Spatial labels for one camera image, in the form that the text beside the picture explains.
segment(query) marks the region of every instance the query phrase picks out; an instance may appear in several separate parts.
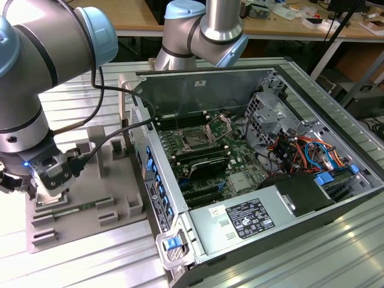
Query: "handle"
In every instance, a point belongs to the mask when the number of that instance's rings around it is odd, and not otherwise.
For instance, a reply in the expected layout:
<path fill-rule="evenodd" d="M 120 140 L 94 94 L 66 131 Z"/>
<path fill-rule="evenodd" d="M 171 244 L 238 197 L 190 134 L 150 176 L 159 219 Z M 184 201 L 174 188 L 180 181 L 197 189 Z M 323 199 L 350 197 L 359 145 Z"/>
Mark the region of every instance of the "handle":
<path fill-rule="evenodd" d="M 158 253 L 160 255 L 161 262 L 162 262 L 164 268 L 167 270 L 171 270 L 171 269 L 179 267 L 179 266 L 189 265 L 189 264 L 192 264 L 194 262 L 194 253 L 192 250 L 192 246 L 189 242 L 183 243 L 183 245 L 188 245 L 187 253 L 184 256 L 182 256 L 176 260 L 169 260 L 168 255 L 167 255 L 168 251 L 165 250 L 163 242 L 169 238 L 179 236 L 178 234 L 179 234 L 179 231 L 175 231 L 175 230 L 170 229 L 167 232 L 164 232 L 164 233 L 156 236 L 155 243 L 157 246 L 157 250 L 158 250 Z"/>

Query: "workbench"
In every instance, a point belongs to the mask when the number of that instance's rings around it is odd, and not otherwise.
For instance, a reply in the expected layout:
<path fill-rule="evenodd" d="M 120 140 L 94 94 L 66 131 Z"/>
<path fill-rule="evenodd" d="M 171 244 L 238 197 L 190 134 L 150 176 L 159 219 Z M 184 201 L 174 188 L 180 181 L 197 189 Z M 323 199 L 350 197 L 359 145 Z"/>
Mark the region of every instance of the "workbench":
<path fill-rule="evenodd" d="M 158 25 L 145 0 L 74 0 L 71 5 L 73 7 L 93 6 L 103 10 L 120 37 L 163 36 L 164 26 Z M 317 13 L 324 19 L 327 19 L 330 13 L 319 5 L 310 3 L 309 0 L 303 0 L 295 5 L 316 7 Z M 312 78 L 318 77 L 343 42 L 384 43 L 384 37 L 375 36 L 361 27 L 359 22 L 361 20 L 351 20 L 351 26 L 343 29 L 312 72 Z M 245 19 L 244 32 L 250 39 L 260 40 L 324 41 L 326 35 L 318 29 L 305 27 L 301 19 L 289 21 L 273 13 L 268 20 Z"/>
<path fill-rule="evenodd" d="M 364 135 L 364 129 L 357 122 L 351 122 L 352 117 L 337 118 L 337 109 L 341 107 L 334 101 L 325 105 L 325 92 L 316 83 L 304 80 L 304 72 L 294 62 L 284 58 L 254 58 L 240 59 L 237 63 L 255 64 L 284 67 L 384 166 L 383 149 L 373 148 L 375 141 Z M 210 67 L 203 61 L 198 61 L 197 66 Z M 120 74 L 146 71 L 149 65 L 147 62 L 110 63 L 103 69 L 106 83 L 117 86 Z M 89 85 L 89 80 L 90 73 L 86 73 L 39 95 L 51 128 L 68 125 L 93 110 L 100 92 Z M 103 125 L 106 134 L 118 129 L 118 98 L 118 92 L 106 92 L 97 117 L 87 126 Z M 309 109 L 300 112 L 311 113 Z M 63 151 L 85 140 L 88 140 L 85 128 L 55 137 Z M 25 241 L 25 195 L 0 193 L 0 202 L 3 203 L 0 210 L 1 287 L 168 286 L 148 220 L 29 254 Z M 383 233 L 384 193 L 329 225 L 213 275 L 194 287 L 383 287 Z"/>

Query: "blue wire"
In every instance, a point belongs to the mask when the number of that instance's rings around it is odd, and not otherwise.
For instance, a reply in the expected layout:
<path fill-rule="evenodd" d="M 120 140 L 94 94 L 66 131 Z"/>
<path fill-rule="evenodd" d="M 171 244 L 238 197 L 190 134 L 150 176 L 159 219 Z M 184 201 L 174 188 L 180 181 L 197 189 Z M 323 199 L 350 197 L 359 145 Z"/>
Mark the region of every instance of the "blue wire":
<path fill-rule="evenodd" d="M 333 166 L 334 168 L 336 168 L 336 169 L 339 168 L 339 165 L 332 159 L 332 157 L 330 156 L 330 154 L 329 154 L 328 150 L 325 148 L 325 146 L 324 146 L 323 144 L 319 143 L 319 142 L 316 142 L 316 141 L 309 142 L 309 143 L 305 146 L 305 157 L 307 158 L 307 160 L 308 160 L 311 164 L 313 164 L 313 165 L 315 165 L 316 167 L 318 167 L 318 168 L 320 169 L 321 172 L 323 171 L 323 169 L 321 168 L 321 166 L 320 166 L 319 164 L 317 164 L 316 162 L 313 162 L 313 161 L 310 159 L 310 157 L 309 157 L 308 146 L 309 146 L 309 144 L 311 144 L 311 143 L 318 144 L 318 145 L 324 150 L 325 155 L 326 155 L 326 157 L 328 158 L 329 162 L 332 164 L 332 166 Z"/>
<path fill-rule="evenodd" d="M 318 165 L 316 162 L 312 161 L 312 159 L 311 159 L 310 156 L 309 156 L 309 153 L 308 153 L 308 146 L 309 146 L 310 143 L 308 143 L 308 144 L 305 146 L 305 149 L 304 149 L 305 157 L 307 158 L 307 160 L 308 160 L 309 163 L 315 165 L 317 168 L 320 169 L 321 172 L 323 172 L 322 167 L 321 167 L 320 165 Z"/>

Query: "circuit board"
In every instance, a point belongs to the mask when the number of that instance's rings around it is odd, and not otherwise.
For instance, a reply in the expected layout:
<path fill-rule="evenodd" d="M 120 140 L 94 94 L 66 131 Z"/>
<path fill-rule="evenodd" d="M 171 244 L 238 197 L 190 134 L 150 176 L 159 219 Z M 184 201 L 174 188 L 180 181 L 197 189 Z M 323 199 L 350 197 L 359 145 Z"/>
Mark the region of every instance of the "circuit board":
<path fill-rule="evenodd" d="M 181 191 L 193 208 L 252 192 L 268 177 L 236 125 L 222 113 L 208 116 L 213 120 L 206 125 L 158 131 Z M 194 167 L 210 161 L 215 164 L 206 173 L 193 175 Z M 210 193 L 219 197 L 203 197 Z"/>

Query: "white label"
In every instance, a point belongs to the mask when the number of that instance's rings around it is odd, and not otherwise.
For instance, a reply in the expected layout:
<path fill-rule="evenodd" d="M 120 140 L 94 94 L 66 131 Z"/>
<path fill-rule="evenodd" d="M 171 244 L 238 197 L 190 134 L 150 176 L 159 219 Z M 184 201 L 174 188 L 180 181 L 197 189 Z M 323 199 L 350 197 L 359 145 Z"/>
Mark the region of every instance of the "white label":
<path fill-rule="evenodd" d="M 226 213 L 226 207 L 224 205 L 220 205 L 220 206 L 210 208 L 209 213 L 211 213 L 212 218 L 223 215 Z"/>
<path fill-rule="evenodd" d="M 205 80 L 203 80 L 203 81 L 196 81 L 195 83 L 194 83 L 194 86 L 195 87 L 201 87 L 201 86 L 205 86 Z"/>

